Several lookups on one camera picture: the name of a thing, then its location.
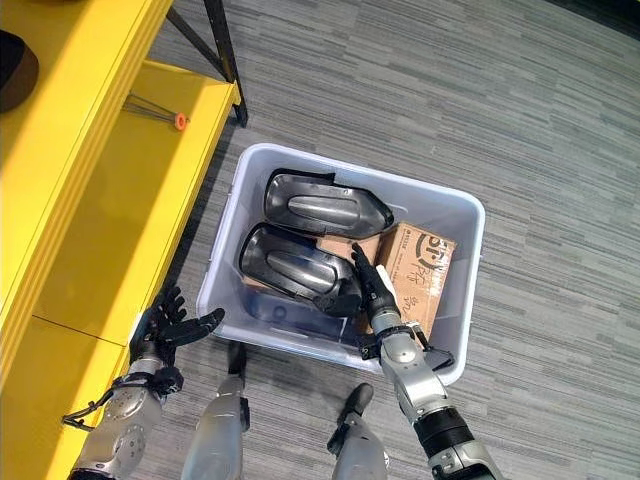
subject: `cardboard box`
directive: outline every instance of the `cardboard box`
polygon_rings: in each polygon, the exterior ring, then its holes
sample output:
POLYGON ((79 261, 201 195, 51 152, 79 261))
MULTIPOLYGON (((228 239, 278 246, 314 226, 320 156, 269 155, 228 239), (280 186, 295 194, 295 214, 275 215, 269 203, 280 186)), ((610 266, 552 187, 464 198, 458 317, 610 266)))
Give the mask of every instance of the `cardboard box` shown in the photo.
MULTIPOLYGON (((373 263, 376 259, 376 253, 378 252, 380 235, 373 235, 372 237, 368 237, 362 240, 353 240, 350 238, 338 237, 335 235, 325 235, 324 237, 319 237, 317 239, 316 247, 321 250, 333 253, 334 255, 337 255, 339 257, 346 258, 351 263, 353 263, 353 259, 351 258, 351 245, 354 242, 358 242, 360 247, 362 247, 362 250, 364 251, 366 257, 371 263, 373 263)), ((256 288, 258 290, 268 291, 268 293, 273 293, 276 295, 280 294, 268 285, 254 280, 253 278, 244 276, 242 281, 245 285, 249 285, 250 287, 256 288)))
POLYGON ((367 237, 362 240, 354 240, 351 238, 337 237, 335 235, 325 235, 324 237, 318 238, 318 242, 316 243, 316 247, 321 250, 326 250, 327 252, 331 252, 339 257, 346 258, 351 263, 353 263, 353 258, 351 258, 351 245, 354 243, 358 243, 362 248, 367 259, 373 263, 376 259, 376 253, 378 252, 378 245, 380 244, 380 235, 373 235, 372 237, 367 237))
POLYGON ((376 264, 389 272, 402 320, 419 322, 427 338, 455 247, 452 240, 405 222, 380 241, 376 264))

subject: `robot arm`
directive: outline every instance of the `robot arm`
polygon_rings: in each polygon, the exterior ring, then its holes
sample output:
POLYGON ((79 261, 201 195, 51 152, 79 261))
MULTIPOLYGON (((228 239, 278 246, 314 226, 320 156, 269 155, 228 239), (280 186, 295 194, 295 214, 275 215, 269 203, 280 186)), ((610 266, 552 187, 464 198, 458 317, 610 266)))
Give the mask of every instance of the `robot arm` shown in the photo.
POLYGON ((365 309, 376 337, 376 355, 427 454, 434 478, 503 480, 486 448, 473 437, 426 362, 424 351, 414 340, 413 328, 401 321, 393 295, 362 249, 357 244, 353 249, 365 309))
POLYGON ((63 423, 89 431, 69 480, 122 480, 140 462, 147 436, 162 416, 168 394, 182 388, 176 367, 176 347, 211 333, 222 321, 224 310, 182 321, 184 299, 180 289, 168 287, 143 314, 129 344, 130 366, 98 402, 65 415, 63 423), (92 429, 82 417, 106 405, 100 424, 92 429))

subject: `black metal leg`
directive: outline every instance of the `black metal leg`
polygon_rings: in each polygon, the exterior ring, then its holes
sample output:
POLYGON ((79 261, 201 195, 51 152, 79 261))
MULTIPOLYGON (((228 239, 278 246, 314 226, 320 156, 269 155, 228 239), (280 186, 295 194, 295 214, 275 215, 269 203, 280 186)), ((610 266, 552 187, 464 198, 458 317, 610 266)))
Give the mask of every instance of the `black metal leg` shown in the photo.
POLYGON ((167 12, 167 20, 169 20, 174 27, 176 27, 184 37, 189 40, 191 45, 193 45, 196 50, 198 50, 204 58, 206 58, 211 65, 222 75, 222 77, 229 81, 227 75, 222 68, 222 61, 215 54, 211 47, 207 45, 200 35, 196 33, 196 31, 191 28, 191 25, 187 23, 187 21, 182 18, 182 16, 176 11, 175 8, 170 7, 167 12))
POLYGON ((234 105, 233 108, 236 111, 236 117, 240 125, 246 127, 249 113, 247 112, 247 104, 244 100, 244 93, 242 93, 242 86, 240 85, 240 76, 238 75, 236 58, 233 54, 229 27, 227 26, 227 17, 224 14, 222 0, 204 0, 204 6, 207 9, 207 16, 209 17, 209 23, 213 30, 213 37, 216 40, 218 56, 222 61, 223 75, 227 82, 235 81, 238 85, 240 105, 234 105))

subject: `white plastic bin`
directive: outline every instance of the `white plastic bin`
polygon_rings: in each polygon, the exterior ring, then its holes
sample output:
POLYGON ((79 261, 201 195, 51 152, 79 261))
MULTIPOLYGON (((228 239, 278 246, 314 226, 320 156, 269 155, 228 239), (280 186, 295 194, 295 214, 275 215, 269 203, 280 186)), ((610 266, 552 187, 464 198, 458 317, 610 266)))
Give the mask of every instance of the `white plastic bin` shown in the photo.
POLYGON ((376 360, 363 361, 347 320, 313 307, 259 293, 242 282, 238 257, 242 244, 264 220, 266 182, 277 168, 335 173, 335 182, 367 188, 406 220, 455 240, 457 248, 440 300, 430 342, 451 351, 456 362, 438 372, 445 385, 464 370, 475 291, 484 208, 473 196, 411 178, 331 160, 272 144, 253 145, 238 162, 210 264, 197 300, 197 314, 226 311, 216 333, 224 338, 306 355, 350 367, 381 372, 376 360))

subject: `yellow shelf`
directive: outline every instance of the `yellow shelf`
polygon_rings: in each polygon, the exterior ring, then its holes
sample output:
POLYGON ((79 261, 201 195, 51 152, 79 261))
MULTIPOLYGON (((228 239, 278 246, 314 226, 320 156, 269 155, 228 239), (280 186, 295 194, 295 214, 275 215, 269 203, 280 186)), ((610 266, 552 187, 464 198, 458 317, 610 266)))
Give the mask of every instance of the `yellow shelf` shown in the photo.
POLYGON ((126 360, 126 347, 30 318, 0 403, 0 478, 67 478, 86 433, 60 417, 102 395, 126 360))
POLYGON ((146 61, 132 91, 190 123, 122 112, 42 289, 34 314, 126 345, 152 300, 238 91, 146 61))
POLYGON ((170 5, 171 0, 2 1, 2 28, 21 36, 40 62, 29 99, 0 116, 3 380, 170 5))

